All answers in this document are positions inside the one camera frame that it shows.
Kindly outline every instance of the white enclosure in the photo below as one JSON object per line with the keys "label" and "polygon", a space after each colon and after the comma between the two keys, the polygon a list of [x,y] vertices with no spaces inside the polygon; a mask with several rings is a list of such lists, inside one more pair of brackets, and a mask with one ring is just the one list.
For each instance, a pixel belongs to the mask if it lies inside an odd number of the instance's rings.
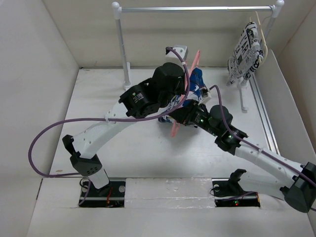
{"label": "white enclosure", "polygon": [[[100,150],[99,157],[110,177],[161,178],[154,184],[151,180],[129,179],[128,205],[121,210],[77,208],[78,177],[42,180],[31,169],[28,148],[42,129],[64,118],[101,117],[124,92],[111,3],[0,0],[0,236],[314,236],[316,213],[299,213],[270,196],[260,195],[261,209],[214,208],[214,200],[203,193],[204,186],[200,185],[207,184],[210,177],[228,176],[239,167],[266,173],[247,161],[224,154],[215,144],[210,145],[213,137],[200,130],[181,129],[178,137],[170,140],[169,127],[156,121],[140,123]],[[200,64],[210,67],[202,68],[205,80],[221,86],[224,103],[234,113],[235,125],[267,146],[273,140],[267,136],[270,129],[284,157],[316,163],[311,143],[315,148],[315,3],[316,0],[285,1],[267,39],[273,51],[269,51],[265,64],[256,73],[256,82],[251,84],[252,90],[247,93],[251,106],[248,114],[239,109],[236,88],[230,92],[224,85],[224,67],[249,20],[248,12],[124,15],[122,31],[127,61],[132,66],[132,82],[139,83],[152,75],[154,67],[145,66],[161,65],[166,46],[187,45],[189,63],[194,52],[201,49]],[[122,0],[120,4],[267,6],[274,1]],[[260,20],[269,14],[259,13]],[[85,68],[79,70],[78,64]],[[207,106],[216,103],[214,94]],[[36,166],[44,173],[73,172],[60,139],[66,133],[81,132],[86,126],[89,123],[67,124],[44,135],[33,152]],[[140,130],[142,139],[132,139],[131,134]],[[121,141],[126,149],[119,149]],[[142,146],[148,150],[137,156],[132,149]],[[159,193],[161,201],[153,200],[151,195],[158,193],[161,183],[178,182],[172,178],[190,179],[184,180],[187,186],[171,186],[182,192],[185,201],[173,199],[168,196],[170,192]],[[147,192],[146,185],[156,185],[157,189]],[[191,202],[192,193],[201,201]]]}

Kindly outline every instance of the rack stand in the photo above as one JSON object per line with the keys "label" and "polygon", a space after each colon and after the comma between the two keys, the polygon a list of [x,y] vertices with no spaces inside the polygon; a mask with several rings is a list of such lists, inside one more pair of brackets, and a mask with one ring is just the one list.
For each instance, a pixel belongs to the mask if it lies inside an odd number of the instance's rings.
{"label": "rack stand", "polygon": [[117,25],[119,48],[121,53],[122,65],[124,70],[124,84],[125,90],[132,86],[130,81],[130,63],[126,60],[125,46],[123,42],[123,33],[121,28],[120,18],[122,13],[148,13],[148,12],[160,12],[160,13],[172,13],[172,12],[227,12],[227,11],[272,11],[271,18],[264,31],[265,38],[268,37],[273,24],[279,15],[284,0],[277,0],[273,6],[202,6],[202,7],[121,7],[118,2],[112,3],[114,12],[114,18]]}

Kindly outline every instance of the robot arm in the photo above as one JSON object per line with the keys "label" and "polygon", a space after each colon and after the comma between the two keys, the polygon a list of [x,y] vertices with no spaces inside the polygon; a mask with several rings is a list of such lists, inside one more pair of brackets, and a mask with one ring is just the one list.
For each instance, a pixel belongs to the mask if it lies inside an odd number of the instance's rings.
{"label": "robot arm", "polygon": [[[223,107],[223,111],[226,124],[230,130],[247,142],[247,134],[231,125],[233,116],[227,108]],[[256,175],[243,169],[237,169],[227,181],[221,181],[220,185],[215,186],[213,182],[216,197],[240,196],[245,194],[246,191],[258,191],[283,199],[294,209],[301,212],[310,210],[316,199],[316,188],[289,167],[298,170],[315,182],[316,166],[314,164],[309,162],[304,166],[277,155],[263,146],[260,150],[256,150],[235,138],[224,125],[219,105],[213,106],[208,112],[205,105],[192,100],[187,106],[172,112],[170,116],[179,123],[184,125],[194,124],[216,136],[215,143],[223,151],[246,159],[275,177]],[[268,157],[266,153],[285,164],[276,162]]]}
{"label": "robot arm", "polygon": [[[100,192],[109,188],[110,180],[97,156],[98,150],[123,129],[154,113],[161,114],[169,108],[167,105],[175,95],[185,94],[184,71],[174,63],[165,63],[156,68],[152,78],[131,87],[113,108],[105,114],[105,121],[99,122],[84,132],[66,135],[63,143],[71,154],[70,161],[74,169],[88,177]],[[130,122],[115,122],[110,119],[127,119]]]}
{"label": "robot arm", "polygon": [[[111,182],[96,154],[97,151],[116,134],[137,122],[137,119],[157,112],[160,114],[169,109],[167,105],[171,99],[175,95],[184,93],[183,69],[174,63],[166,63],[158,67],[152,78],[131,87],[120,97],[118,103],[105,115],[104,122],[97,123],[76,136],[66,135],[63,138],[65,148],[71,154],[70,160],[73,167],[82,176],[88,177],[100,194],[105,194],[108,192]],[[230,130],[238,137],[247,139],[246,133],[231,125],[233,116],[225,107],[223,110]],[[310,210],[316,199],[316,188],[300,175],[297,176],[297,173],[288,166],[295,168],[315,182],[316,166],[314,164],[308,163],[303,166],[274,154],[266,148],[262,147],[258,151],[245,142],[241,142],[226,129],[219,105],[213,106],[208,112],[204,104],[189,100],[186,101],[184,107],[176,109],[169,115],[178,123],[193,124],[214,135],[215,143],[220,149],[252,162],[275,177],[260,176],[237,169],[229,179],[221,182],[220,185],[215,187],[213,182],[215,196],[240,196],[246,191],[258,191],[284,199],[301,212]],[[130,116],[135,119],[129,119],[129,122],[110,120],[125,119]],[[288,166],[270,159],[265,153],[273,155]]]}

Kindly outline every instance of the white cap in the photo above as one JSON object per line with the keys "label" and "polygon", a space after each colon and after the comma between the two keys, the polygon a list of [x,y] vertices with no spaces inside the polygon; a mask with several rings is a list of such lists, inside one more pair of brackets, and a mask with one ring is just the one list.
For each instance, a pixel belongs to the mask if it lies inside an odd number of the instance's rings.
{"label": "white cap", "polygon": [[114,12],[114,18],[116,20],[119,20],[120,14],[122,13],[122,8],[119,6],[119,3],[116,1],[112,3],[112,8],[113,8],[113,12]]}
{"label": "white cap", "polygon": [[284,6],[284,0],[276,1],[276,4],[273,6],[273,13],[272,13],[273,18],[277,18],[283,6]]}

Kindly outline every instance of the black joint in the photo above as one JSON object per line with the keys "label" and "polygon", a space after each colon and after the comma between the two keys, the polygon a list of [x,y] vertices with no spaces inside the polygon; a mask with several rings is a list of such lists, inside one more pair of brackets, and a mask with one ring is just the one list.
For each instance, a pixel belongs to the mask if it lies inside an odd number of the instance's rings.
{"label": "black joint", "polygon": [[64,136],[62,140],[63,140],[63,144],[64,144],[66,150],[70,154],[76,153],[74,146],[73,146],[74,138],[71,135]]}
{"label": "black joint", "polygon": [[78,171],[82,176],[90,176],[95,174],[102,168],[102,164],[95,154],[91,159],[80,158],[80,153],[73,153],[70,157],[70,162],[73,165],[73,168]]}
{"label": "black joint", "polygon": [[194,116],[198,108],[198,102],[195,100],[187,100],[187,105],[183,106],[175,111],[171,112],[169,115],[173,117],[178,123],[183,125],[189,125],[193,122]]}
{"label": "black joint", "polygon": [[120,96],[127,116],[145,118],[166,107],[175,95],[185,94],[183,69],[174,63],[157,67],[153,77],[132,86]]}
{"label": "black joint", "polygon": [[[316,165],[308,162],[302,173],[316,182]],[[280,191],[284,194],[284,200],[294,209],[307,213],[316,199],[316,187],[305,180],[301,175],[293,176],[294,184]]]}
{"label": "black joint", "polygon": [[168,48],[173,48],[173,47],[166,47],[166,55],[170,52],[170,50],[168,50]]}
{"label": "black joint", "polygon": [[234,173],[231,173],[229,181],[237,183],[240,180],[240,177],[242,176],[242,174],[246,172],[247,171],[245,169],[237,169]]}

